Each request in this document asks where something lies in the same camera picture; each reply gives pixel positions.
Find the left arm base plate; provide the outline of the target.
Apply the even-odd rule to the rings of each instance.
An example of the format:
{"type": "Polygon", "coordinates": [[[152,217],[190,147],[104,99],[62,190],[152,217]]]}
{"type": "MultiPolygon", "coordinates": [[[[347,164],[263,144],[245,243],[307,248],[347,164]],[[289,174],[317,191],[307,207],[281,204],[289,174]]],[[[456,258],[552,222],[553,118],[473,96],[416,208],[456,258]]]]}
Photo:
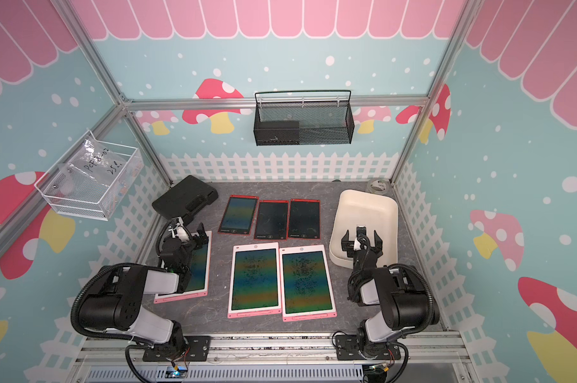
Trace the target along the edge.
{"type": "Polygon", "coordinates": [[[186,336],[170,339],[146,349],[144,362],[205,362],[210,352],[210,336],[186,336]]]}

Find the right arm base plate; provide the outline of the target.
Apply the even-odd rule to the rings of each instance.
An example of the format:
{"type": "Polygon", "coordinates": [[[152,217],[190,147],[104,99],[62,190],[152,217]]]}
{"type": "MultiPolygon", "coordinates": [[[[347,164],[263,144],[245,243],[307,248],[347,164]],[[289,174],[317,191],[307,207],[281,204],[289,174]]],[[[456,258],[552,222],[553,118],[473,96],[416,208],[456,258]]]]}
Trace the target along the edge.
{"type": "Polygon", "coordinates": [[[397,346],[387,343],[373,343],[365,336],[338,332],[331,336],[331,344],[340,361],[400,361],[403,359],[397,346]]]}

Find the white plastic storage box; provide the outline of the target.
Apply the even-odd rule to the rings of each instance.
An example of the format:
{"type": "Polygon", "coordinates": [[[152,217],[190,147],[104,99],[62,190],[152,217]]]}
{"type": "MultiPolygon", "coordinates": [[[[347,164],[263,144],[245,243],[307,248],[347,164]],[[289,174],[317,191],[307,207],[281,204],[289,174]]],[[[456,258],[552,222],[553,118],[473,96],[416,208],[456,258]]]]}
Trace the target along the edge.
{"type": "Polygon", "coordinates": [[[340,194],[329,244],[329,257],[336,266],[353,268],[353,260],[341,248],[341,239],[350,231],[349,239],[355,240],[357,227],[366,228],[371,244],[374,244],[375,231],[382,240],[378,267],[398,262],[398,204],[394,199],[355,190],[340,194]]]}

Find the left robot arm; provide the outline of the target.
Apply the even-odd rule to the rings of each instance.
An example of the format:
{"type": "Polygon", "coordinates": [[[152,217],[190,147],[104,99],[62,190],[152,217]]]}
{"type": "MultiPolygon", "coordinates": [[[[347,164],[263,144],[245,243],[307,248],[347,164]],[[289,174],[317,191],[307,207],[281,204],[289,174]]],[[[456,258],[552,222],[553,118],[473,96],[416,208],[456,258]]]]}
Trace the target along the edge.
{"type": "Polygon", "coordinates": [[[189,351],[181,324],[143,306],[145,295],[170,302],[207,290],[210,234],[204,225],[192,234],[180,219],[166,223],[155,244],[158,264],[104,266],[82,288],[71,308],[71,325],[89,338],[127,340],[167,360],[189,351]]]}

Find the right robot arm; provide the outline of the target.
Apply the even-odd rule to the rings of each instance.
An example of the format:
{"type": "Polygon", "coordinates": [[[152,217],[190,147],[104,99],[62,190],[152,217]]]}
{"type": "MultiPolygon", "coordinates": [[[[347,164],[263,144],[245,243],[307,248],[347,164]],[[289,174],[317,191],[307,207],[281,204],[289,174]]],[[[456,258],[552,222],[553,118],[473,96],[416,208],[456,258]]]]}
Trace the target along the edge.
{"type": "Polygon", "coordinates": [[[395,356],[393,342],[418,334],[440,321],[440,310],[432,289],[416,268],[403,263],[379,267],[382,239],[374,233],[370,241],[365,227],[356,228],[355,239],[346,232],[341,249],[353,261],[347,281],[347,298],[359,306],[378,306],[379,312],[359,325],[347,346],[365,359],[384,354],[395,356]]]}

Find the red frame writing tablet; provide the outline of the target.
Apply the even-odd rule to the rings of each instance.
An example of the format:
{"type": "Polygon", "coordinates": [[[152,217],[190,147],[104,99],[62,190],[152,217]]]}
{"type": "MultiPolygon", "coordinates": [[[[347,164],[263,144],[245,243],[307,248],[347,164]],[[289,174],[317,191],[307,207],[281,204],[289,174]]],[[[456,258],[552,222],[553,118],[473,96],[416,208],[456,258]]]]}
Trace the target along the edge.
{"type": "Polygon", "coordinates": [[[256,196],[230,196],[218,232],[247,236],[253,226],[258,201],[256,196]]]}

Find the pink frame writing tablet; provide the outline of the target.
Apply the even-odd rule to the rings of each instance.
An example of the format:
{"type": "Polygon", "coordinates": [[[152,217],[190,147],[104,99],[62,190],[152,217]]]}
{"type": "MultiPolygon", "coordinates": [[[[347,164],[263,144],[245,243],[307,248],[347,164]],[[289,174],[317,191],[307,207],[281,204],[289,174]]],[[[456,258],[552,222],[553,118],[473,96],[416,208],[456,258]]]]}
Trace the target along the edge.
{"type": "Polygon", "coordinates": [[[323,245],[280,249],[282,319],[299,322],[337,316],[323,245]]]}

